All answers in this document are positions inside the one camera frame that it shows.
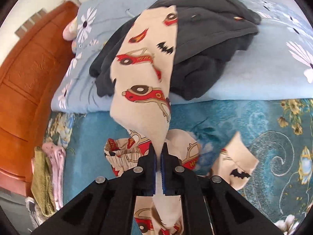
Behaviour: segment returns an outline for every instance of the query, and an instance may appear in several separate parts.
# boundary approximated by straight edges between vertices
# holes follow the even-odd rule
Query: light blue comforter
[[[78,11],[77,52],[51,102],[53,111],[107,111],[111,98],[100,98],[89,67],[105,42],[125,22],[156,0],[90,0]],[[241,0],[262,17],[259,34],[247,51],[238,51],[222,77],[202,97],[185,101],[170,93],[172,105],[211,99],[293,99],[313,96],[313,30],[287,7],[269,0]]]

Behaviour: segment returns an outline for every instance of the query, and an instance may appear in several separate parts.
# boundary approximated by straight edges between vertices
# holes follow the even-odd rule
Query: red cartoon car print
[[[116,176],[116,177],[118,177],[118,173],[120,172],[119,170],[116,170],[114,167],[112,167],[111,166],[111,168],[112,168],[112,171],[113,171],[113,173],[114,173],[114,175]]]
[[[132,37],[129,39],[129,43],[137,43],[137,42],[140,42],[144,39],[144,37],[146,36],[148,32],[148,28],[146,30],[144,30],[141,34],[135,36],[135,37]]]
[[[224,148],[220,151],[220,154],[222,155],[222,160],[223,161],[224,160],[233,160],[230,156],[228,156],[228,152]]]
[[[162,74],[153,64],[153,54],[149,54],[146,48],[137,49],[127,52],[126,54],[117,55],[118,61],[121,65],[130,65],[141,62],[150,62],[156,72],[157,78],[161,82]]]
[[[138,103],[148,103],[155,102],[161,111],[163,112],[164,117],[166,117],[167,122],[171,119],[171,107],[168,98],[165,99],[164,94],[161,88],[153,88],[147,85],[134,85],[130,89],[122,92],[122,95],[126,99]]]
[[[138,227],[142,233],[154,230],[151,218],[149,217],[150,211],[151,211],[150,208],[143,208],[138,210],[134,214],[135,221],[138,224]]]
[[[116,151],[116,150],[119,150],[120,148],[118,147],[117,143],[115,140],[109,138],[107,140],[107,144],[109,145],[109,149],[110,151]]]
[[[154,231],[151,217],[149,217],[150,211],[150,208],[142,208],[136,211],[134,214],[135,221],[138,224],[138,227],[142,233],[146,233],[147,231]],[[174,234],[176,234],[180,231],[181,226],[179,224],[175,224],[174,228],[176,230]],[[168,230],[163,230],[162,228],[159,234],[170,235]]]
[[[133,146],[133,144],[135,144],[134,139],[133,138],[129,138],[128,139],[128,143],[127,143],[127,148],[130,149]]]
[[[182,165],[185,168],[188,168],[191,170],[195,168],[198,158],[199,158],[199,149],[200,149],[200,145],[198,144],[198,142],[195,142],[194,144],[189,143],[189,147],[187,148],[188,150],[187,156],[182,161]]]
[[[163,23],[166,26],[171,26],[172,24],[177,23],[177,14],[175,13],[170,13],[166,16],[166,18],[164,19]]]
[[[151,143],[151,140],[149,140],[147,137],[142,137],[138,132],[135,132],[133,130],[129,130],[129,135],[132,138],[135,138],[137,141],[138,148],[140,149],[140,153],[142,155],[148,154],[149,146]]]

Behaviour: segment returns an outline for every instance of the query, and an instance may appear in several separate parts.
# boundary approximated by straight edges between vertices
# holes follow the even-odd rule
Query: pink cloth
[[[75,17],[63,30],[63,39],[72,41],[77,37],[77,17]]]
[[[52,142],[44,143],[42,150],[49,156],[52,167],[53,196],[57,210],[63,207],[63,171],[66,152]]]

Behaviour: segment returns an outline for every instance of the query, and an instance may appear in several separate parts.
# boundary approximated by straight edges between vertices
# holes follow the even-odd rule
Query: orange wooden headboard
[[[31,159],[42,145],[51,99],[74,57],[62,32],[77,11],[66,2],[48,13],[0,66],[0,187],[24,196],[32,195]]]

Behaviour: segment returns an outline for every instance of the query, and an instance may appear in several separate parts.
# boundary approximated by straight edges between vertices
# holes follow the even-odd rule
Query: blue floral bedspread
[[[312,205],[312,127],[313,99],[213,100],[175,105],[170,123],[171,129],[192,132],[201,143],[198,174],[209,171],[219,151],[240,131],[243,143],[259,160],[240,193],[272,222],[290,214],[301,222]],[[97,176],[114,178],[103,154],[109,137],[118,139],[128,134],[108,112],[53,113],[45,140],[62,144],[63,139],[68,144],[64,203]]]

